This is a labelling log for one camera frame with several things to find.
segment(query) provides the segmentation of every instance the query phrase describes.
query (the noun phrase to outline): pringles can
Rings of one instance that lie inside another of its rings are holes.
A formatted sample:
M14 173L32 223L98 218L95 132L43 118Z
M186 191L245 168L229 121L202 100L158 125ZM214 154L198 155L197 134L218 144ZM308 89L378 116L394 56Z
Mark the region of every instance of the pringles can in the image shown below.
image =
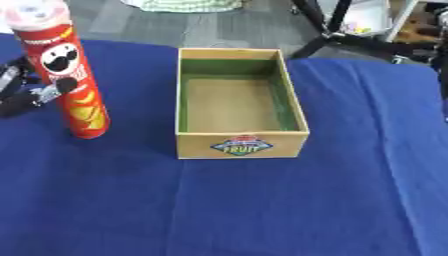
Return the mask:
M110 120L68 6L62 0L15 0L4 17L45 84L65 77L78 81L75 90L59 98L73 134L83 139L104 134Z

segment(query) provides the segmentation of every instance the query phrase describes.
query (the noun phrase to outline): box label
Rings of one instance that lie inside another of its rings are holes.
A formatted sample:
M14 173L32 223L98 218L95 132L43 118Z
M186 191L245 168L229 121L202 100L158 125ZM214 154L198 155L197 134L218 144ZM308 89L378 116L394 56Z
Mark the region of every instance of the box label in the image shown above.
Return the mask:
M256 136L238 136L211 146L213 149L234 156L246 156L273 147Z

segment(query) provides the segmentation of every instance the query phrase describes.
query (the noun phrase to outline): wooden box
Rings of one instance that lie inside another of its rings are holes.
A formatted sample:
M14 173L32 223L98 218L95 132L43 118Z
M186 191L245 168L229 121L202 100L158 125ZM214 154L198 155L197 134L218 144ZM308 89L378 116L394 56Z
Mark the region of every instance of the wooden box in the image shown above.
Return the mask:
M296 157L308 126L279 50L180 49L181 159Z

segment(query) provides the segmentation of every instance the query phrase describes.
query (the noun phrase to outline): gray carpet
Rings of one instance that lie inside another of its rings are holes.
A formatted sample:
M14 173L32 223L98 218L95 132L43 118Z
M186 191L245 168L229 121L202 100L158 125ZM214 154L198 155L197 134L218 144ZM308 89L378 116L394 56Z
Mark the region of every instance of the gray carpet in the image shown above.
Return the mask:
M280 48L290 54L316 36L303 16L290 14L289 0L252 0L243 9L211 14L143 12L120 0L68 2L85 39L174 47ZM362 57L329 48L317 55Z

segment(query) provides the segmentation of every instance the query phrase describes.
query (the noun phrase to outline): blue tablecloth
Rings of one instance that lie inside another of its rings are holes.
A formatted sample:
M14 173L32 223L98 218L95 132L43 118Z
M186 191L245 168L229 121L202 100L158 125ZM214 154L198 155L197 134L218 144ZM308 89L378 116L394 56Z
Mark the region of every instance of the blue tablecloth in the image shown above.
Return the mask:
M0 62L20 54L0 36ZM448 128L434 72L289 63L312 131L297 159L175 158L174 48L85 41L112 126L56 106L0 120L2 256L448 255Z

